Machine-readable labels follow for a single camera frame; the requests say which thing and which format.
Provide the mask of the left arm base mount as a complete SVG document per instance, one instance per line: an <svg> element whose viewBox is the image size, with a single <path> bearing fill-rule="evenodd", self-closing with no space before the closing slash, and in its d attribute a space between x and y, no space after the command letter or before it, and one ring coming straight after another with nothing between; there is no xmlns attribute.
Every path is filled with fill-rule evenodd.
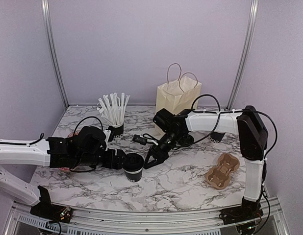
<svg viewBox="0 0 303 235"><path fill-rule="evenodd" d="M31 207L30 214L69 224L72 218L73 209L69 206L53 204L48 190L42 186L38 186L38 189L40 193L39 202Z"/></svg>

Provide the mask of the black paper coffee cup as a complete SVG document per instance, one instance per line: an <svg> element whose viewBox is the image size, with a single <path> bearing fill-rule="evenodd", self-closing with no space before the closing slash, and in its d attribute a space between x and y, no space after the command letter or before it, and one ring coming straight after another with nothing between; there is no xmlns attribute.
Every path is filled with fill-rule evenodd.
<svg viewBox="0 0 303 235"><path fill-rule="evenodd" d="M142 178L143 167L136 171L125 170L125 175L130 182L138 182Z"/></svg>

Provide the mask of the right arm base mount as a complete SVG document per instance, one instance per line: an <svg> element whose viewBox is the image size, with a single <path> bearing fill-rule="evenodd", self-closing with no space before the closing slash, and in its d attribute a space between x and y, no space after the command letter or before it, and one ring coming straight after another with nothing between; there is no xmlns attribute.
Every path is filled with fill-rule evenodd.
<svg viewBox="0 0 303 235"><path fill-rule="evenodd" d="M260 204L261 197L262 193L256 201L251 201L243 196L240 206L220 210L219 218L224 225L261 218L264 215Z"/></svg>

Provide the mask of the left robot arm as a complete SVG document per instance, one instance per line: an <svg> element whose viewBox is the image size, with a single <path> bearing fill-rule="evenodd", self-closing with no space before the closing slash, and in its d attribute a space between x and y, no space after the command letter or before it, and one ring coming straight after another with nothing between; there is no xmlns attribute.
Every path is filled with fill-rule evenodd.
<svg viewBox="0 0 303 235"><path fill-rule="evenodd" d="M98 166L121 169L126 157L120 149L108 148L110 130L102 126L83 126L67 138L41 134L36 141L6 141L0 139L0 188L16 199L31 206L31 213L44 218L64 220L71 215L70 207L51 202L49 191L42 186L32 186L3 168L3 165L36 165L49 168L87 166L88 171Z"/></svg>

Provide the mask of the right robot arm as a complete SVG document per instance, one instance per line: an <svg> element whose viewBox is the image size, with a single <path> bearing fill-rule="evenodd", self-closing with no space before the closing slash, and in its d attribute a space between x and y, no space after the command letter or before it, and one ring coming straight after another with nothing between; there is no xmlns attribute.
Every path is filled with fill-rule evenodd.
<svg viewBox="0 0 303 235"><path fill-rule="evenodd" d="M191 107L176 115L162 108L156 112L153 122L164 135L149 148L144 169L162 164L172 150L187 148L204 140L190 141L191 132L207 131L209 136L221 133L238 135L246 166L245 192L241 205L222 210L221 218L248 219L262 215L260 200L264 196L267 154L273 149L268 146L269 133L262 116L271 119L252 105L231 111L196 110Z"/></svg>

